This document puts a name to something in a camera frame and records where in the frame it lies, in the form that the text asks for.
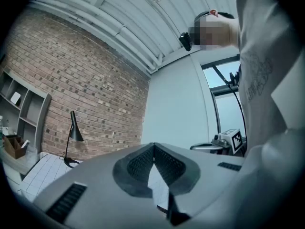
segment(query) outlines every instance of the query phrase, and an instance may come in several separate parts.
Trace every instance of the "cardboard box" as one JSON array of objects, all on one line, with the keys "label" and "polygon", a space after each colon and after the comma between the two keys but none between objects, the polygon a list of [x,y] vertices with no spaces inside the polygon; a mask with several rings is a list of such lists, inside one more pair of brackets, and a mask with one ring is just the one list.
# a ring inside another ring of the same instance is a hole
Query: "cardboard box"
[{"label": "cardboard box", "polygon": [[24,144],[23,139],[17,135],[4,136],[4,149],[15,159],[25,155],[27,147],[21,148]]}]

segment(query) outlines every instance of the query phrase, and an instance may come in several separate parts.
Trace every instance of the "lamp shade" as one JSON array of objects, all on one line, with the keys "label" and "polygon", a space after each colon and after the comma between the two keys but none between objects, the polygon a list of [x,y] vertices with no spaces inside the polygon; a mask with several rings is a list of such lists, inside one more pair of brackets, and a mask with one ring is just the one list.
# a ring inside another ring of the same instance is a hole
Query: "lamp shade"
[{"label": "lamp shade", "polygon": [[72,120],[72,129],[71,129],[70,137],[75,141],[82,142],[84,139],[82,138],[81,133],[78,129],[74,111],[71,111],[71,120]]}]

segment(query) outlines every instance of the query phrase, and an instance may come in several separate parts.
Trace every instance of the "brick wall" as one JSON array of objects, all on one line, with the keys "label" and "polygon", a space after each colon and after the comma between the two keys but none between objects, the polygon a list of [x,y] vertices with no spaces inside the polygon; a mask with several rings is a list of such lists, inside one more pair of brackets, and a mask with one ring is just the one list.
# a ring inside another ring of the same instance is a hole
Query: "brick wall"
[{"label": "brick wall", "polygon": [[52,95],[43,151],[65,151],[71,110],[84,142],[70,141],[70,157],[83,160],[140,144],[149,79],[85,30],[26,9],[8,36],[5,67]]}]

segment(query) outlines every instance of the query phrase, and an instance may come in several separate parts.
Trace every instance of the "black camera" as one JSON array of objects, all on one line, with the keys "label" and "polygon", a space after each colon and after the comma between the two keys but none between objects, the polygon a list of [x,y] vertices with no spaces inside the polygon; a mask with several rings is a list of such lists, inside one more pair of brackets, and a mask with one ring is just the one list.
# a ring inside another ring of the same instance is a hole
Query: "black camera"
[{"label": "black camera", "polygon": [[179,37],[179,41],[182,43],[183,47],[187,51],[190,51],[192,49],[193,43],[189,33],[187,32],[182,33],[181,36]]}]

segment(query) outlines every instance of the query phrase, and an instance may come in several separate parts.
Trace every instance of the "lamp base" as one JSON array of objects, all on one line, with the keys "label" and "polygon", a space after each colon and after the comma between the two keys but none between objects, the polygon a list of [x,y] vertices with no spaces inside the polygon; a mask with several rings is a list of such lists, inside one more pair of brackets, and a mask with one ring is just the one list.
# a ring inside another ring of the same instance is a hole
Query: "lamp base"
[{"label": "lamp base", "polygon": [[71,158],[63,158],[64,163],[66,164],[66,166],[70,167],[70,168],[74,168],[73,166],[70,166],[70,163],[76,163],[79,164],[78,161],[73,160]]}]

